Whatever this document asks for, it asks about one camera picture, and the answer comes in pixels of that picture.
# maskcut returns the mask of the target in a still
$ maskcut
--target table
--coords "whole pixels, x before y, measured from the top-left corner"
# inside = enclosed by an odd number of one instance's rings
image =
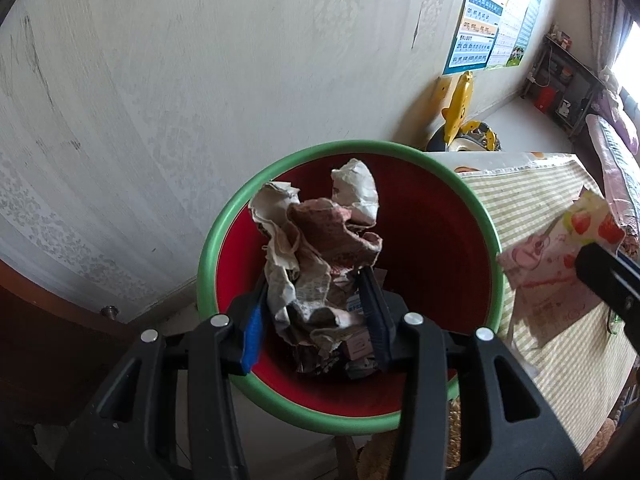
[[[474,190],[504,248],[549,225],[578,197],[582,186],[600,194],[575,155],[456,152],[429,156],[457,171]],[[514,292],[506,283],[501,337],[511,319],[513,300]],[[540,370],[536,385],[580,453],[612,409],[636,357],[623,334],[607,333],[607,311],[600,304],[542,349],[534,349],[524,325],[516,325],[514,334],[520,351]]]

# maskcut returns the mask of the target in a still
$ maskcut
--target cable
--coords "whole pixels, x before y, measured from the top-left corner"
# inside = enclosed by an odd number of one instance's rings
[[[551,84],[551,54],[553,54],[554,48],[549,48],[549,56],[548,56],[548,66],[546,67],[546,85],[539,85],[538,82],[534,79],[533,83],[540,88],[546,88]]]

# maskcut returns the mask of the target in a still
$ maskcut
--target window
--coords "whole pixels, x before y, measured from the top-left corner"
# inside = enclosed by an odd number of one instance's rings
[[[613,64],[613,73],[629,95],[640,102],[640,27],[637,23],[631,27],[629,37]]]

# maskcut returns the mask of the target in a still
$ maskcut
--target screw head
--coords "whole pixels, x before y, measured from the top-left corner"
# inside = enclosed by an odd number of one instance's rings
[[[102,314],[104,317],[108,317],[109,319],[114,319],[114,320],[116,319],[119,313],[120,311],[118,310],[118,307],[114,305],[107,305],[100,310],[100,314]]]
[[[494,331],[485,326],[481,326],[476,330],[476,337],[480,341],[491,341],[494,338]]]
[[[404,322],[407,325],[418,326],[424,323],[424,318],[417,312],[407,312],[404,314]]]
[[[216,314],[211,318],[211,324],[217,328],[227,326],[231,320],[227,314]]]
[[[145,343],[152,343],[153,341],[158,339],[158,330],[149,328],[145,330],[142,334],[140,334],[140,339],[142,339],[142,341]]]

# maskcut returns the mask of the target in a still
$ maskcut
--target green rim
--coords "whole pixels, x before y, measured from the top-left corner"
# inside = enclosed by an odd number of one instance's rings
[[[215,272],[222,243],[236,215],[260,189],[260,186],[310,160],[348,153],[389,155],[412,162],[443,180],[463,200],[478,222],[491,258],[490,265],[494,286],[485,325],[496,332],[502,313],[504,276],[493,257],[500,253],[500,241],[486,209],[473,191],[449,168],[436,162],[423,152],[402,144],[382,140],[338,140],[313,146],[274,162],[244,184],[227,202],[216,218],[200,255],[197,281],[198,312],[200,317],[206,319],[218,311],[215,295]],[[234,376],[232,381],[251,401],[271,413],[271,415],[299,428],[317,431],[318,433],[351,435],[380,433],[394,430],[398,427],[400,421],[400,412],[377,416],[340,416],[316,412],[281,396],[252,373],[246,377]],[[455,399],[458,396],[457,377],[449,381],[447,394],[449,399]]]

